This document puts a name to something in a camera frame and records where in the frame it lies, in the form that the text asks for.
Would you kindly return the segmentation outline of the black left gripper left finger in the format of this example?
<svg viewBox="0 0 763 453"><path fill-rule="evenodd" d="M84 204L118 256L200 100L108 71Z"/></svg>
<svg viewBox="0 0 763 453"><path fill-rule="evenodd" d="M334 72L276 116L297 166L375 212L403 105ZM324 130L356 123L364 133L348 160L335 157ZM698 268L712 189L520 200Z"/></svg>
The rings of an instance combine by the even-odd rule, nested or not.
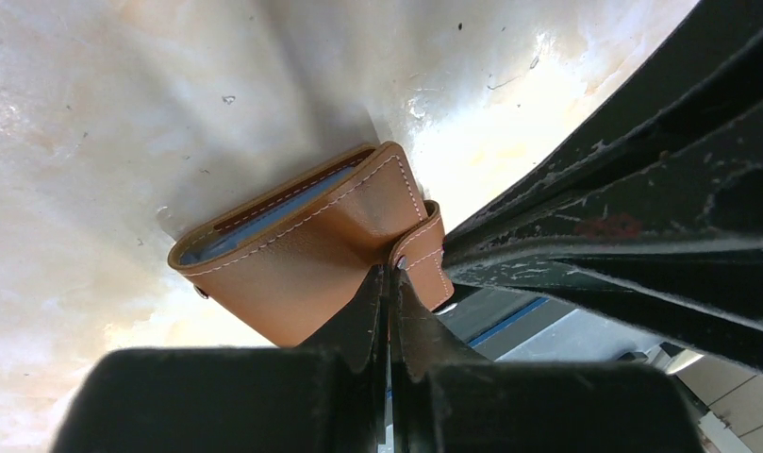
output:
<svg viewBox="0 0 763 453"><path fill-rule="evenodd" d="M56 452L374 452L386 439L387 295L376 265L295 347L128 348L91 370Z"/></svg>

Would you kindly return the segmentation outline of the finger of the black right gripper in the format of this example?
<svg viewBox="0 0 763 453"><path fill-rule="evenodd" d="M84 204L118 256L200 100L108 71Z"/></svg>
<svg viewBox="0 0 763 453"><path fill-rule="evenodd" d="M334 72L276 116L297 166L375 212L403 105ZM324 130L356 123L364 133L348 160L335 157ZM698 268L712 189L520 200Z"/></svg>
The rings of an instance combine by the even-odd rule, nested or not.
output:
<svg viewBox="0 0 763 453"><path fill-rule="evenodd" d="M541 164L449 233L458 247L694 142L763 97L763 1L701 1Z"/></svg>
<svg viewBox="0 0 763 453"><path fill-rule="evenodd" d="M763 99L646 169L449 245L444 264L763 374Z"/></svg>

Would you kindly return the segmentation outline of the brown leather card holder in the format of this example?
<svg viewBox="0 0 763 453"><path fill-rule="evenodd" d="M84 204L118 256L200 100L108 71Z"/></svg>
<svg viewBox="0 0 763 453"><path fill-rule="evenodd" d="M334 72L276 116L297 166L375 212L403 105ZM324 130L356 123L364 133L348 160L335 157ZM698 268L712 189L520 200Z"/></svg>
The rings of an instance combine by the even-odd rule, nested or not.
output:
<svg viewBox="0 0 763 453"><path fill-rule="evenodd" d="M364 144L188 232L169 266L272 344L296 346L376 264L402 265L430 310L454 292L440 206L403 147Z"/></svg>

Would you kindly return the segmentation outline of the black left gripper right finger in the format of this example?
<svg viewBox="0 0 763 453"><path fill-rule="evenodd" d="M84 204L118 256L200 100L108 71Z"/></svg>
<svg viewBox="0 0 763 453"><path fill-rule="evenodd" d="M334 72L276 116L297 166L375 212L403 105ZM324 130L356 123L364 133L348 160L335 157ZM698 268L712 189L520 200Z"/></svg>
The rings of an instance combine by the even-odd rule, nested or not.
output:
<svg viewBox="0 0 763 453"><path fill-rule="evenodd" d="M399 452L699 452L664 373L628 362L496 362L390 272L390 370Z"/></svg>

